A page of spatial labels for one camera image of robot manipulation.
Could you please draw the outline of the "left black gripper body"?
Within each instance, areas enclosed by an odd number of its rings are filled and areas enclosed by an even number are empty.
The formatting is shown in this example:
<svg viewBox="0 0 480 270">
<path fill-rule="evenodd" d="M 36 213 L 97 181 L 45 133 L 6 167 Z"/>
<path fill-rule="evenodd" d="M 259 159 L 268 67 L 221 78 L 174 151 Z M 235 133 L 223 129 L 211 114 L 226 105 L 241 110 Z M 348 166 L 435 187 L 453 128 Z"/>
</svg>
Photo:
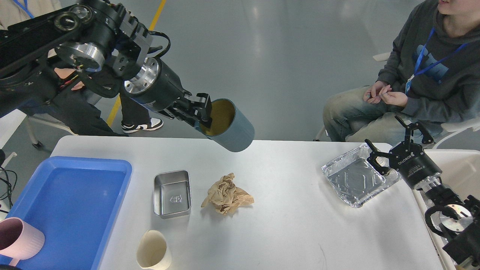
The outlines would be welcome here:
<svg viewBox="0 0 480 270">
<path fill-rule="evenodd" d="M 152 112 L 188 106 L 178 75 L 161 59 L 147 57 L 137 75 L 124 82 L 128 97 Z"/>
</svg>

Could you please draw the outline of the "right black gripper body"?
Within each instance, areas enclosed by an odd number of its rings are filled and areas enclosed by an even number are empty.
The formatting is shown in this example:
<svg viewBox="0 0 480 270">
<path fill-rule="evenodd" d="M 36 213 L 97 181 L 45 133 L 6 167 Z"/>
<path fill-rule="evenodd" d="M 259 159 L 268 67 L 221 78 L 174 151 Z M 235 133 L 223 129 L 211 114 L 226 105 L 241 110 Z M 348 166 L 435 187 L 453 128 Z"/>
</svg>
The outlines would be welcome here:
<svg viewBox="0 0 480 270">
<path fill-rule="evenodd" d="M 442 174 L 440 167 L 425 153 L 422 145 L 399 143 L 389 153 L 390 168 L 399 172 L 411 189 L 420 189 L 420 183 Z"/>
</svg>

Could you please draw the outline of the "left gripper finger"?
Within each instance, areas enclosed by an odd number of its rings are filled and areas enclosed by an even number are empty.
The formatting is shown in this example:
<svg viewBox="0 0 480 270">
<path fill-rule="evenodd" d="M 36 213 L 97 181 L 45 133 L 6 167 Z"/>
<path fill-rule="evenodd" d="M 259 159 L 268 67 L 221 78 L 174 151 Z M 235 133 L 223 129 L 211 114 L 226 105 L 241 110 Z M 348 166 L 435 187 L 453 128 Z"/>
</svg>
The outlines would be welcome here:
<svg viewBox="0 0 480 270">
<path fill-rule="evenodd" d="M 185 92 L 182 98 L 182 108 L 189 107 L 211 107 L 210 95 L 198 93 L 195 97 L 190 92 Z"/>
<path fill-rule="evenodd" d="M 192 106 L 189 108 L 170 106 L 161 110 L 161 114 L 170 119 L 176 118 L 179 121 L 184 121 L 192 127 L 195 125 L 202 125 L 206 128 L 211 128 L 211 112 L 211 106 Z"/>
</svg>

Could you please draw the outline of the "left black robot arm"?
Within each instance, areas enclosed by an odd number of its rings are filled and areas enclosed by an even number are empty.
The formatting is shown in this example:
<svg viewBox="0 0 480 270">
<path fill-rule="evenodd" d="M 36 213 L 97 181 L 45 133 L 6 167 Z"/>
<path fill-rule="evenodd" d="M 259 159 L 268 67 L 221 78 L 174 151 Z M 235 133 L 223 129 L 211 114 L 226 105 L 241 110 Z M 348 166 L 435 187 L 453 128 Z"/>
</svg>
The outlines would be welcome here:
<svg viewBox="0 0 480 270">
<path fill-rule="evenodd" d="M 212 124 L 209 94 L 193 96 L 161 60 L 170 49 L 152 46 L 154 36 L 121 4 L 79 0 L 74 5 L 10 26 L 1 32 L 1 93 L 60 93 L 82 81 L 96 95 L 113 98 L 91 79 L 109 67 L 127 96 L 152 112 L 193 127 Z"/>
</svg>

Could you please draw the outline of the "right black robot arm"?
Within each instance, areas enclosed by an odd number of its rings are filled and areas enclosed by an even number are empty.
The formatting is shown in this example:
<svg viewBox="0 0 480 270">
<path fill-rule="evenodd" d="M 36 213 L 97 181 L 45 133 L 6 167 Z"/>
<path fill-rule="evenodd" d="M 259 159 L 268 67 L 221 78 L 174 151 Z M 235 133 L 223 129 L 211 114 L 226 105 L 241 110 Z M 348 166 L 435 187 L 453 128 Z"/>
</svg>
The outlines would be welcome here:
<svg viewBox="0 0 480 270">
<path fill-rule="evenodd" d="M 443 250 L 465 270 L 478 270 L 480 263 L 479 200 L 468 195 L 465 200 L 441 181 L 442 170 L 425 153 L 423 145 L 434 139 L 420 123 L 406 124 L 395 116 L 405 128 L 405 138 L 389 152 L 380 152 L 370 140 L 365 143 L 371 153 L 367 162 L 383 176 L 395 170 L 412 190 L 423 191 L 433 202 L 425 214 L 431 232 L 448 242 Z"/>
</svg>

